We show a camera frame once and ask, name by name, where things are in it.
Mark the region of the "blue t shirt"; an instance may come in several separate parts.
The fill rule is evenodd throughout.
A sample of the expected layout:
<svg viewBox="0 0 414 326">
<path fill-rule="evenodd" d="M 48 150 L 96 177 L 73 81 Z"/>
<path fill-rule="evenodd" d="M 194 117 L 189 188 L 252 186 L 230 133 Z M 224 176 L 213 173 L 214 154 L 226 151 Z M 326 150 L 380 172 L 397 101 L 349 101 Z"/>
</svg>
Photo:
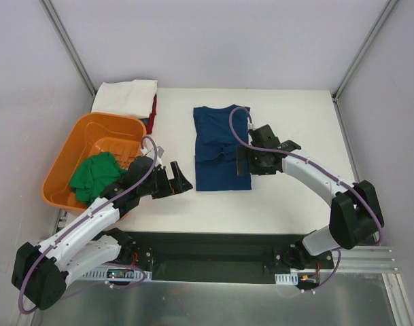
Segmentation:
<svg viewBox="0 0 414 326">
<path fill-rule="evenodd" d="M 243 165 L 243 175 L 237 174 L 237 146 L 234 133 L 248 142 L 249 107 L 237 105 L 222 109 L 195 107 L 193 109 L 195 141 L 196 191 L 247 191 L 252 188 L 248 166 Z"/>
</svg>

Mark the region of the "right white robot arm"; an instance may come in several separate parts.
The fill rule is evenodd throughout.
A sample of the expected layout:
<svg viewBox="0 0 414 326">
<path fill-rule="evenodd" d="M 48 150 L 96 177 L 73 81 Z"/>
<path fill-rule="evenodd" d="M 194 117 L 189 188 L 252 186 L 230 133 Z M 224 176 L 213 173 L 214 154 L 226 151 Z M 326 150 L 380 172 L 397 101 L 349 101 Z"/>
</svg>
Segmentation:
<svg viewBox="0 0 414 326">
<path fill-rule="evenodd" d="M 237 174 L 284 173 L 316 193 L 330 208 L 328 225 L 303 236 L 280 253 L 281 262 L 303 270 L 334 249 L 352 249 L 384 227 L 375 187 L 347 181 L 314 162 L 294 141 L 281 142 L 269 125 L 249 130 L 251 143 L 236 149 Z"/>
</svg>

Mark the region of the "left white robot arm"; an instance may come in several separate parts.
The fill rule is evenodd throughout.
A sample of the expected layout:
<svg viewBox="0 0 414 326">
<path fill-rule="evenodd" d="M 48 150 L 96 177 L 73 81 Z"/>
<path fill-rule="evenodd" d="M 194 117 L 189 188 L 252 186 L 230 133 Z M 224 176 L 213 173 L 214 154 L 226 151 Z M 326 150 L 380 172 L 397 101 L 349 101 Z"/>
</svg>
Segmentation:
<svg viewBox="0 0 414 326">
<path fill-rule="evenodd" d="M 133 240 L 113 224 L 137 207 L 142 197 L 166 198 L 193 188 L 176 161 L 171 170 L 173 178 L 168 178 L 166 168 L 155 159 L 135 158 L 68 226 L 37 245 L 24 243 L 16 252 L 12 272 L 12 284 L 20 292 L 20 312 L 30 314 L 25 299 L 35 309 L 51 307 L 73 281 L 101 264 L 127 264 L 133 256 Z"/>
</svg>

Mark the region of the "red folded t shirt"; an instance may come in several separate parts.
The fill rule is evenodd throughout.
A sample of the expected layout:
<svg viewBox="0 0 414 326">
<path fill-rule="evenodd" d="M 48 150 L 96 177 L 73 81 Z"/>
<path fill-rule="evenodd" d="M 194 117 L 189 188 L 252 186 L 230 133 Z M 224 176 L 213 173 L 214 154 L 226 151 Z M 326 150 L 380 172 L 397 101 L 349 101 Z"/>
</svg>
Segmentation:
<svg viewBox="0 0 414 326">
<path fill-rule="evenodd" d="M 148 122 L 145 124 L 147 134 L 152 134 L 154 128 L 154 122 L 156 118 L 156 107 L 157 107 L 157 95 L 154 96 L 152 104 L 152 112 L 148 118 Z"/>
</svg>

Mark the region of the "orange plastic basket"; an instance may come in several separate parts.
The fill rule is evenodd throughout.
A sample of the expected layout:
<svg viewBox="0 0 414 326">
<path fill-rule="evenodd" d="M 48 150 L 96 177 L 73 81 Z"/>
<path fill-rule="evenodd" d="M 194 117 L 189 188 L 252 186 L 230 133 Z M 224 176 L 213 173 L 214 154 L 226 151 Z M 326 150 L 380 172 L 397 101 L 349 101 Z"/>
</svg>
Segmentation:
<svg viewBox="0 0 414 326">
<path fill-rule="evenodd" d="M 127 169 L 141 155 L 141 139 L 146 135 L 142 121 L 109 113 L 89 113 L 81 117 L 44 181 L 41 194 L 50 206 L 79 215 L 86 205 L 75 199 L 69 182 L 84 160 L 101 152 L 111 153 L 119 167 Z"/>
</svg>

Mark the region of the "green t shirt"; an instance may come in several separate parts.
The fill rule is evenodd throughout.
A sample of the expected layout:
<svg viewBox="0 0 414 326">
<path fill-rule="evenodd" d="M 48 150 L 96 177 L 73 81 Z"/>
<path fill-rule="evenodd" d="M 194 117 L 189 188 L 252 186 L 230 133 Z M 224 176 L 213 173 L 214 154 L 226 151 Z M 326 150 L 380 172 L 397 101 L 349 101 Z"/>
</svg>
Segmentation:
<svg viewBox="0 0 414 326">
<path fill-rule="evenodd" d="M 90 205 L 111 183 L 126 173 L 113 154 L 103 152 L 84 160 L 70 179 L 75 199 Z"/>
</svg>

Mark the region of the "white folded t shirt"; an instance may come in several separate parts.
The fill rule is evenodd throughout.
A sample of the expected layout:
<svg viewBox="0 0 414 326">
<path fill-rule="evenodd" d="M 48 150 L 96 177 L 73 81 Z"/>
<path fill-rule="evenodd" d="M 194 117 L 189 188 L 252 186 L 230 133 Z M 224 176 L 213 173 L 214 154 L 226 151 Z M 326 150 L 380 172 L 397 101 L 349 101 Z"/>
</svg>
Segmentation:
<svg viewBox="0 0 414 326">
<path fill-rule="evenodd" d="M 92 112 L 145 119 L 152 113 L 158 82 L 134 79 L 118 83 L 103 82 L 97 91 Z"/>
</svg>

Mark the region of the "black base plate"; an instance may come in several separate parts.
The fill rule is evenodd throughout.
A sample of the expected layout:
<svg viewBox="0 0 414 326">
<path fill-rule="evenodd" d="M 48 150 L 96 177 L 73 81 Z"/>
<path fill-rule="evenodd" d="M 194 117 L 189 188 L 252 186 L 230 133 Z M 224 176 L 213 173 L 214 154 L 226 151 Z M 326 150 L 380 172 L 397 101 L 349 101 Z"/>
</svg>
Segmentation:
<svg viewBox="0 0 414 326">
<path fill-rule="evenodd" d="M 291 269 L 331 270 L 329 251 L 298 252 L 299 234 L 127 232 L 119 264 L 151 272 L 153 280 L 273 284 Z"/>
</svg>

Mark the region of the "aluminium frame rail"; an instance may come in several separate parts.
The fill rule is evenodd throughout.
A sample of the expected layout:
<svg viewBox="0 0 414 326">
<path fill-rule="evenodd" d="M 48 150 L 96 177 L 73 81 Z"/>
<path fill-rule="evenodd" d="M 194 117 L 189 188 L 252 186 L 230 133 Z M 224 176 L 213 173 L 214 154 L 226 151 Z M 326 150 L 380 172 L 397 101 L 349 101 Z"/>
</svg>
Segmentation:
<svg viewBox="0 0 414 326">
<path fill-rule="evenodd" d="M 357 274 L 398 274 L 400 266 L 391 247 L 356 246 L 343 249 L 339 272 Z"/>
</svg>

